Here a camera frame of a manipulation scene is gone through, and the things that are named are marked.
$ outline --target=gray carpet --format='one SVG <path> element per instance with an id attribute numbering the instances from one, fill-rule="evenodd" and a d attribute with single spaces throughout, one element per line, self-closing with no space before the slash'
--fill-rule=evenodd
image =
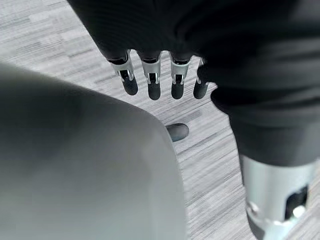
<path id="1" fill-rule="evenodd" d="M 174 144 L 185 187 L 191 240 L 253 240 L 245 215 L 238 155 L 226 115 L 193 97 L 199 59 L 193 58 L 182 99 L 171 97 L 170 58 L 161 58 L 161 97 L 148 97 L 140 60 L 131 52 L 139 91 L 125 93 L 65 0 L 0 0 L 0 60 L 113 96 L 155 115 L 164 124 L 183 122 L 190 136 Z M 320 171 L 308 214 L 290 240 L 320 240 Z"/>

